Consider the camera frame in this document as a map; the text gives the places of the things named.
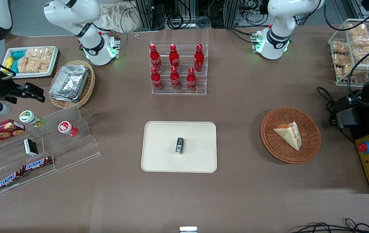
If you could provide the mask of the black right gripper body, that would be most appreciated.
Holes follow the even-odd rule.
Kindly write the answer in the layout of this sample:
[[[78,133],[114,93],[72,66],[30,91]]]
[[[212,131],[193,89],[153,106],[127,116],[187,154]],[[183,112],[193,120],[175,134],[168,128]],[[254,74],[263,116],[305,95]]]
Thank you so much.
[[[17,103],[17,98],[26,98],[20,85],[13,81],[14,75],[0,75],[0,100]]]

